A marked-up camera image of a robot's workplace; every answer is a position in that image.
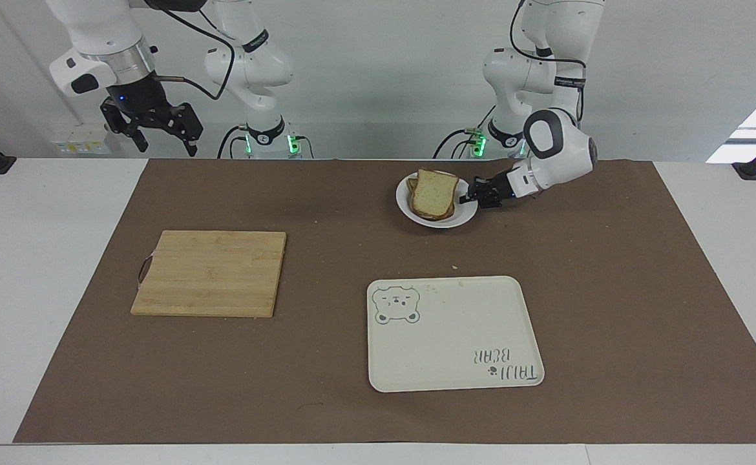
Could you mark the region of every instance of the brown table mat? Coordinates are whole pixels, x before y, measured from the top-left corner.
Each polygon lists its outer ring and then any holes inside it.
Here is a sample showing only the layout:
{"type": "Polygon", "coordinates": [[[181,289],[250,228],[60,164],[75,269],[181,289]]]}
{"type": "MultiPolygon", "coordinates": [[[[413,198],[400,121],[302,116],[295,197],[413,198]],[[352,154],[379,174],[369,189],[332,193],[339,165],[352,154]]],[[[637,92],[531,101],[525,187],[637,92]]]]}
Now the brown table mat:
{"type": "Polygon", "coordinates": [[[756,345],[652,164],[448,231],[395,205],[422,165],[506,161],[149,161],[15,442],[756,442],[756,345]],[[287,232],[275,317],[130,315],[164,229],[287,232]],[[372,280],[491,274],[522,285],[544,383],[372,389],[372,280]]]}

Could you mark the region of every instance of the cable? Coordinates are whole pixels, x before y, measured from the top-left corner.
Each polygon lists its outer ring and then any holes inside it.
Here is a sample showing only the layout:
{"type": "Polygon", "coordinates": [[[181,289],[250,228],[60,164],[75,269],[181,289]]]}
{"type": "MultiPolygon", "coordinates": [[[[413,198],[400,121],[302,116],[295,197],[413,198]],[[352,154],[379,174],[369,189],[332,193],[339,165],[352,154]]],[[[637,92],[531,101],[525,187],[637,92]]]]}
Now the cable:
{"type": "Polygon", "coordinates": [[[312,150],[312,141],[310,141],[307,136],[295,136],[295,141],[306,141],[308,145],[310,145],[310,156],[314,160],[315,158],[315,150],[312,150]]]}
{"type": "Polygon", "coordinates": [[[168,9],[163,8],[162,6],[154,5],[153,0],[145,0],[145,3],[148,4],[148,6],[151,6],[151,8],[156,8],[177,21],[177,23],[183,24],[186,27],[189,27],[190,29],[196,30],[196,32],[199,32],[200,34],[203,34],[204,36],[210,37],[212,39],[215,39],[215,41],[220,42],[221,44],[228,47],[228,50],[231,53],[231,58],[228,62],[228,68],[226,70],[226,76],[224,77],[224,82],[220,85],[220,90],[216,93],[216,95],[211,94],[209,91],[207,91],[203,86],[198,85],[194,81],[191,81],[189,79],[186,79],[186,77],[182,76],[157,76],[156,79],[160,82],[181,82],[181,83],[187,83],[187,85],[192,85],[194,88],[197,88],[200,92],[203,92],[209,98],[212,100],[217,100],[222,96],[222,93],[226,90],[226,85],[228,85],[228,79],[231,76],[231,69],[234,67],[234,59],[235,59],[235,51],[234,47],[231,46],[230,43],[228,43],[224,38],[221,38],[220,36],[216,36],[207,30],[201,29],[200,27],[195,26],[192,23],[189,23],[188,21],[184,20],[183,18],[179,17],[178,15],[175,15],[174,13],[170,12],[168,9]]]}
{"type": "Polygon", "coordinates": [[[585,117],[585,88],[579,89],[579,104],[577,105],[578,109],[576,109],[576,120],[581,123],[582,118],[585,117]]]}
{"type": "MultiPolygon", "coordinates": [[[[494,109],[496,109],[495,105],[493,105],[493,107],[490,108],[490,111],[484,115],[484,118],[481,118],[481,123],[478,123],[478,125],[476,126],[476,129],[481,129],[481,127],[484,126],[484,121],[487,121],[487,118],[489,118],[490,115],[493,114],[494,109]]],[[[467,142],[472,142],[472,140],[473,140],[473,136],[469,136],[469,138],[467,138],[467,142]]],[[[467,145],[464,145],[464,147],[461,148],[461,155],[458,156],[459,159],[464,158],[464,150],[467,150],[467,145]]]]}
{"type": "Polygon", "coordinates": [[[446,143],[447,143],[447,142],[448,142],[448,141],[449,141],[450,139],[452,139],[452,138],[455,138],[455,136],[458,136],[459,134],[464,134],[464,132],[465,132],[465,130],[464,130],[464,129],[453,130],[453,132],[450,132],[450,135],[449,135],[449,136],[447,136],[446,138],[444,138],[444,140],[443,140],[443,141],[441,141],[441,143],[440,143],[440,144],[438,144],[438,148],[437,148],[437,149],[435,149],[435,153],[434,153],[434,154],[432,154],[432,159],[434,160],[434,159],[438,158],[438,152],[439,152],[439,151],[441,151],[441,149],[443,149],[443,148],[444,148],[444,145],[446,145],[446,143]]]}
{"type": "MultiPolygon", "coordinates": [[[[458,147],[461,147],[462,145],[464,145],[464,149],[466,149],[467,145],[472,145],[472,144],[473,144],[472,141],[461,141],[461,142],[458,142],[458,144],[456,144],[456,146],[452,148],[452,153],[450,154],[450,160],[452,160],[453,158],[456,157],[456,150],[458,150],[458,147]]],[[[461,155],[458,156],[459,160],[461,159],[461,157],[464,156],[464,149],[461,149],[461,155]]]]}
{"type": "Polygon", "coordinates": [[[234,132],[236,130],[244,130],[244,129],[243,129],[243,126],[232,126],[231,129],[229,129],[226,132],[226,134],[224,136],[224,140],[222,140],[222,142],[220,142],[220,149],[218,150],[218,160],[220,160],[220,158],[222,157],[222,149],[224,149],[224,147],[226,146],[226,142],[228,142],[228,138],[230,138],[231,135],[234,134],[234,132]]]}
{"type": "Polygon", "coordinates": [[[201,17],[203,17],[203,19],[206,20],[206,23],[209,23],[209,26],[211,26],[213,30],[220,32],[218,27],[215,26],[214,23],[212,23],[212,20],[210,20],[209,17],[206,16],[206,13],[204,13],[203,10],[198,10],[198,11],[200,12],[201,17]]]}
{"type": "Polygon", "coordinates": [[[527,58],[531,59],[537,59],[537,61],[552,61],[555,63],[576,63],[577,65],[582,66],[582,70],[587,70],[587,65],[584,61],[581,61],[581,59],[562,59],[562,58],[541,58],[538,56],[532,56],[525,51],[521,50],[519,47],[516,46],[516,42],[513,40],[513,30],[516,27],[516,19],[519,17],[519,12],[522,11],[522,7],[525,6],[526,0],[520,0],[519,6],[516,7],[516,12],[513,15],[513,21],[510,22],[510,44],[513,45],[514,50],[519,52],[521,56],[525,56],[527,58]]]}
{"type": "Polygon", "coordinates": [[[233,152],[234,143],[237,141],[245,141],[245,140],[246,140],[246,136],[239,136],[239,138],[231,139],[231,142],[228,143],[228,157],[229,158],[231,158],[232,160],[234,159],[234,152],[233,152]]]}

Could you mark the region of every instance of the toast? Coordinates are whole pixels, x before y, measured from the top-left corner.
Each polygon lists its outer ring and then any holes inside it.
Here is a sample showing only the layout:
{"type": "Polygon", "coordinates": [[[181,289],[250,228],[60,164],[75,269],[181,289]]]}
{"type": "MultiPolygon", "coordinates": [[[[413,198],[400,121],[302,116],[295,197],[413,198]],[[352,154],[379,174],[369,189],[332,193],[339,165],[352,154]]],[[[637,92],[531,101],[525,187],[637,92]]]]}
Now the toast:
{"type": "Polygon", "coordinates": [[[424,220],[446,220],[456,211],[457,186],[458,177],[452,174],[421,169],[416,180],[407,180],[412,192],[410,208],[424,220]]]}

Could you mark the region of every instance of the bamboo cutting board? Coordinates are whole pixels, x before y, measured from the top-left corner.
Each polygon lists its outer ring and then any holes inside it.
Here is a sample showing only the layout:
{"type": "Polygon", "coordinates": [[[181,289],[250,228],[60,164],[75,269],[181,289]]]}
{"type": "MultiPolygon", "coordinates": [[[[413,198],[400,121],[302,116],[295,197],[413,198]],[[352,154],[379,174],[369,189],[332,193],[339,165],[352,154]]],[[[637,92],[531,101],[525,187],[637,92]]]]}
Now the bamboo cutting board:
{"type": "Polygon", "coordinates": [[[285,232],[163,231],[132,315],[271,318],[285,232]]]}

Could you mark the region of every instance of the bear illustration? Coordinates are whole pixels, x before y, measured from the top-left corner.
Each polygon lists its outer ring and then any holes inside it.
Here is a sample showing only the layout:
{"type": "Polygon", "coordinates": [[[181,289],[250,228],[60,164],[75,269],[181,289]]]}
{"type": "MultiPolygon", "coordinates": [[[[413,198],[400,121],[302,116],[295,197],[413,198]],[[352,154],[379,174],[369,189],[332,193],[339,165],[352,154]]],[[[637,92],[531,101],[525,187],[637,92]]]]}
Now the bear illustration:
{"type": "Polygon", "coordinates": [[[421,300],[421,294],[411,287],[393,286],[378,289],[372,293],[372,304],[376,310],[375,321],[379,324],[387,324],[391,320],[417,323],[421,318],[418,310],[419,300],[421,300]]]}

